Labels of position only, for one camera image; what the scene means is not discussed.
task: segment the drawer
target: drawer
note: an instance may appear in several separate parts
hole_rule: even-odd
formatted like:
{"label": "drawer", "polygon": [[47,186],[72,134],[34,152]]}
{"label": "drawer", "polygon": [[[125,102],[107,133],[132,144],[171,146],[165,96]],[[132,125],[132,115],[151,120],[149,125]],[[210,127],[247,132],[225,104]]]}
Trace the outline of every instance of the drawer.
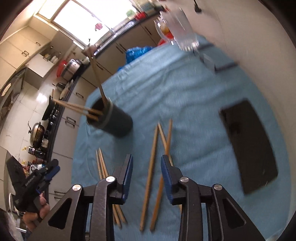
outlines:
{"label": "drawer", "polygon": [[[78,97],[75,93],[71,94],[68,102],[82,106],[85,105],[85,101],[80,96]],[[75,125],[79,125],[81,114],[69,108],[65,108],[62,117]]]}
{"label": "drawer", "polygon": [[50,42],[48,38],[46,38],[45,36],[43,36],[42,34],[30,27],[23,28],[19,31],[19,33],[26,39],[32,41],[40,47],[43,47]]}
{"label": "drawer", "polygon": [[[99,63],[97,64],[97,70],[100,77],[100,82],[104,83],[108,78],[110,78],[112,75]],[[88,82],[93,84],[94,86],[98,87],[98,81],[96,80],[96,76],[94,74],[94,71],[91,66],[89,66],[86,71],[81,75],[82,78],[86,79]]]}
{"label": "drawer", "polygon": [[32,56],[40,49],[39,45],[26,39],[23,35],[20,34],[20,32],[12,35],[7,41],[29,56]]}
{"label": "drawer", "polygon": [[54,141],[53,152],[73,158],[77,133],[78,126],[70,121],[61,119]]}
{"label": "drawer", "polygon": [[59,202],[59,200],[62,198],[62,196],[55,195],[55,194],[49,194],[49,207],[50,210]]}
{"label": "drawer", "polygon": [[86,102],[87,97],[96,89],[94,85],[80,77],[74,87],[73,94]]}
{"label": "drawer", "polygon": [[52,178],[49,193],[62,197],[72,187],[71,174],[73,159],[52,153],[52,159],[59,161],[60,171]]}

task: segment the human hand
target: human hand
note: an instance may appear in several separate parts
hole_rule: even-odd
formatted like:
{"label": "human hand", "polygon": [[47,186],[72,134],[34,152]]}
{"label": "human hand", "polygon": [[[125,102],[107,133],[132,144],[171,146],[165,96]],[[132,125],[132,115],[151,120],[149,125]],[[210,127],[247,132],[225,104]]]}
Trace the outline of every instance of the human hand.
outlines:
{"label": "human hand", "polygon": [[[46,199],[44,197],[40,197],[40,203],[42,205],[42,208],[40,209],[39,215],[40,218],[44,219],[45,216],[49,213],[49,204],[46,203]],[[34,221],[38,219],[38,214],[26,212],[22,218],[28,229],[33,232],[33,230],[36,228]]]}

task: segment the kitchen cabinet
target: kitchen cabinet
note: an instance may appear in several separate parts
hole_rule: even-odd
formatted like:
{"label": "kitchen cabinet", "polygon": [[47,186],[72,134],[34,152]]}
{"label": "kitchen cabinet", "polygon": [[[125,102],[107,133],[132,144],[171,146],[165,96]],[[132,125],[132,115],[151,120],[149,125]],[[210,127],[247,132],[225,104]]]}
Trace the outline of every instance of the kitchen cabinet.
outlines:
{"label": "kitchen cabinet", "polygon": [[59,195],[59,193],[51,194],[49,193],[49,208],[50,210],[58,203],[58,201],[62,198],[62,195]]}
{"label": "kitchen cabinet", "polygon": [[159,36],[154,24],[154,20],[157,19],[158,17],[159,15],[141,23],[142,28],[146,31],[146,33],[150,36],[150,38],[154,41],[156,45],[161,40],[161,37]]}
{"label": "kitchen cabinet", "polygon": [[39,45],[26,39],[23,35],[20,34],[20,32],[17,32],[16,34],[9,37],[7,41],[29,56],[32,56],[40,49]]}
{"label": "kitchen cabinet", "polygon": [[8,41],[4,41],[0,44],[0,57],[16,69],[29,58],[27,54],[13,46]]}
{"label": "kitchen cabinet", "polygon": [[25,81],[39,89],[53,67],[52,62],[45,59],[41,54],[37,54],[28,62]]}
{"label": "kitchen cabinet", "polygon": [[106,68],[111,74],[115,74],[118,68],[124,66],[126,63],[125,50],[116,43],[110,44],[107,46],[107,49],[99,54],[96,60],[99,65]]}
{"label": "kitchen cabinet", "polygon": [[[102,65],[100,65],[98,62],[96,62],[97,70],[100,77],[100,82],[104,83],[108,78],[110,78],[112,75],[109,71],[107,71]],[[93,84],[94,86],[98,87],[98,81],[96,79],[96,76],[94,74],[94,71],[91,66],[89,66],[86,71],[81,75],[82,78],[86,79],[88,82]]]}
{"label": "kitchen cabinet", "polygon": [[31,42],[37,44],[40,47],[47,45],[50,40],[34,30],[31,27],[25,27],[19,31],[19,34],[24,36],[26,39],[30,40]]}
{"label": "kitchen cabinet", "polygon": [[80,77],[73,89],[73,94],[86,101],[87,97],[96,89],[94,85]]}
{"label": "kitchen cabinet", "polygon": [[77,133],[78,126],[69,120],[61,119],[54,142],[53,152],[68,158],[73,158]]}
{"label": "kitchen cabinet", "polygon": [[[72,93],[70,95],[70,98],[69,98],[68,102],[78,104],[78,105],[82,105],[82,106],[85,105],[85,101],[82,98],[78,97],[75,93]],[[80,113],[77,113],[76,111],[71,110],[69,108],[65,108],[62,117],[65,120],[67,120],[69,122],[72,122],[73,124],[79,126],[80,117],[81,117]]]}
{"label": "kitchen cabinet", "polygon": [[134,47],[156,46],[156,44],[153,42],[153,40],[142,28],[141,25],[133,27],[126,34],[119,37],[119,39],[116,40],[116,43],[119,44],[125,50]]}
{"label": "kitchen cabinet", "polygon": [[49,193],[62,197],[71,188],[73,159],[52,153],[52,159],[59,161],[60,171],[52,178]]}
{"label": "kitchen cabinet", "polygon": [[0,58],[0,89],[4,86],[7,80],[13,75],[16,68]]}

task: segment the chopstick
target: chopstick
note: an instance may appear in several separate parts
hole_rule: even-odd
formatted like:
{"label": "chopstick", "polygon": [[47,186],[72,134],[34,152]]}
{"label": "chopstick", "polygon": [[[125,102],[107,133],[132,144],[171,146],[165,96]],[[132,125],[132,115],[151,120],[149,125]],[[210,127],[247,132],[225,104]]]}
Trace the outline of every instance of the chopstick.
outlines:
{"label": "chopstick", "polygon": [[97,65],[95,64],[95,62],[94,62],[94,60],[93,60],[93,58],[92,58],[93,54],[91,53],[90,48],[88,48],[87,52],[88,52],[88,58],[89,58],[89,61],[90,61],[90,63],[91,63],[91,67],[92,67],[92,69],[93,69],[93,71],[94,71],[94,74],[95,74],[95,76],[96,76],[96,80],[97,80],[97,82],[98,82],[98,84],[99,84],[99,89],[100,89],[100,93],[101,93],[102,101],[103,101],[103,103],[104,103],[104,106],[107,106],[108,101],[107,101],[107,98],[106,98],[106,96],[105,96],[105,93],[104,93],[104,91],[103,91],[103,87],[102,87],[102,84],[101,84],[101,81],[100,81],[100,74],[98,73],[98,69],[97,69],[98,67],[97,67]]}
{"label": "chopstick", "polygon": [[[163,141],[163,146],[164,146],[164,148],[166,148],[167,142],[166,142],[165,134],[163,133],[163,129],[162,129],[160,123],[158,123],[158,129],[159,129],[159,133],[160,133],[160,136],[161,136],[161,140]],[[174,163],[173,163],[173,160],[172,160],[172,157],[171,157],[170,153],[168,155],[168,159],[170,161],[171,166],[173,167],[174,166]],[[180,208],[180,211],[182,211],[182,205],[180,204],[178,206]]]}
{"label": "chopstick", "polygon": [[[105,163],[105,161],[104,161],[104,158],[103,158],[101,149],[99,149],[99,157],[100,157],[100,164],[101,164],[101,168],[102,168],[102,175],[103,175],[103,178],[106,178],[109,175],[107,174],[107,170],[104,169],[104,163]],[[113,217],[114,217],[114,219],[116,221],[116,224],[121,229],[120,219],[119,219],[119,216],[117,214],[117,211],[116,211],[116,208],[115,208],[115,205],[114,204],[112,205],[112,209],[113,209]]]}
{"label": "chopstick", "polygon": [[55,103],[57,103],[57,104],[59,104],[59,105],[61,105],[61,106],[64,106],[64,107],[66,107],[66,108],[69,108],[69,109],[71,109],[71,110],[74,110],[74,111],[76,111],[77,113],[83,114],[83,115],[87,116],[88,118],[90,118],[90,119],[92,119],[92,120],[94,120],[94,121],[98,121],[98,120],[99,120],[99,118],[98,118],[97,116],[95,116],[95,115],[91,115],[91,114],[87,114],[87,113],[85,113],[85,112],[82,111],[82,110],[79,110],[79,109],[77,109],[77,108],[75,108],[75,107],[73,107],[73,106],[70,106],[70,105],[68,105],[68,104],[65,104],[65,103],[61,102],[60,100],[55,100],[55,99],[52,99],[52,100],[53,100]]}
{"label": "chopstick", "polygon": [[142,215],[141,215],[141,222],[140,222],[140,231],[143,231],[144,226],[145,226],[146,212],[147,212],[147,207],[148,207],[148,202],[149,202],[151,181],[152,181],[152,175],[153,175],[154,163],[155,163],[155,153],[156,153],[156,147],[157,147],[157,136],[158,136],[158,126],[156,126],[155,130],[154,130],[153,144],[152,144],[150,161],[149,161],[149,168],[148,168],[148,178],[147,178],[147,182],[146,182],[145,197],[144,197],[144,203],[143,203]]}
{"label": "chopstick", "polygon": [[[102,170],[101,170],[101,164],[100,164],[100,161],[99,161],[98,150],[96,150],[96,163],[98,164],[98,171],[99,171],[100,180],[102,180],[103,179],[103,175],[102,175]],[[113,214],[113,223],[116,224],[114,214]]]}
{"label": "chopstick", "polygon": [[[172,127],[173,127],[173,120],[169,120],[169,128],[168,128],[168,140],[167,140],[167,145],[165,147],[165,154],[169,155],[170,154],[170,140],[172,137]],[[154,231],[155,229],[155,224],[158,216],[158,211],[159,211],[159,206],[160,206],[160,201],[161,201],[161,196],[163,193],[163,186],[164,186],[164,181],[163,181],[163,176],[161,175],[160,181],[159,181],[159,188],[158,188],[158,193],[157,193],[157,198],[156,198],[156,204],[153,210],[153,216],[151,220],[151,225],[150,225],[150,231]]]}
{"label": "chopstick", "polygon": [[[102,165],[103,165],[103,168],[104,168],[104,172],[105,172],[105,174],[106,174],[106,177],[108,177],[109,174],[108,174],[108,171],[107,171],[107,168],[106,168],[106,164],[105,164],[105,161],[104,161],[104,157],[103,157],[102,150],[101,150],[100,148],[99,148],[99,154],[100,154],[100,157],[101,157],[101,159],[102,159]],[[118,213],[120,219],[122,220],[122,222],[123,222],[123,223],[127,223],[127,222],[126,222],[126,219],[125,219],[125,217],[124,217],[124,215],[123,215],[123,212],[122,212],[122,210],[121,210],[121,207],[120,207],[118,204],[115,204],[114,206],[115,206],[115,208],[116,208],[116,210],[117,210],[117,213]]]}
{"label": "chopstick", "polygon": [[74,103],[70,103],[70,102],[67,102],[67,101],[63,101],[63,100],[59,100],[59,102],[62,102],[62,103],[77,107],[78,109],[87,110],[88,112],[91,112],[91,113],[94,113],[94,114],[97,114],[97,115],[103,115],[103,112],[100,111],[100,110],[91,109],[91,108],[85,107],[83,105],[74,104]]}

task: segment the black handle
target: black handle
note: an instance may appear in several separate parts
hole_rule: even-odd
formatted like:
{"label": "black handle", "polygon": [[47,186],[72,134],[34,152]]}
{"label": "black handle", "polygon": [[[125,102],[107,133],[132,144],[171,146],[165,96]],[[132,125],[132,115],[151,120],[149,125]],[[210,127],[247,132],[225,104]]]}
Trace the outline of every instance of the black handle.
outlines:
{"label": "black handle", "polygon": [[121,53],[123,53],[123,52],[121,51],[121,49],[120,49],[118,46],[116,46],[116,48],[117,48]]}
{"label": "black handle", "polygon": [[76,121],[72,118],[70,118],[69,116],[66,117],[67,120],[73,120],[74,124],[76,124]]}
{"label": "black handle", "polygon": [[126,51],[126,48],[124,48],[121,44],[119,44],[125,51]]}
{"label": "black handle", "polygon": [[73,123],[71,123],[70,121],[65,121],[65,124],[67,125],[67,123],[71,124],[73,126],[73,128],[75,128],[75,125]]}
{"label": "black handle", "polygon": [[82,99],[84,99],[83,95],[79,94],[78,92],[75,93],[76,95],[80,95]]}
{"label": "black handle", "polygon": [[101,70],[104,70],[98,63],[96,64]]}
{"label": "black handle", "polygon": [[152,33],[148,30],[148,28],[147,27],[145,27],[145,29],[148,31],[148,33],[150,34],[150,35],[152,35]]}

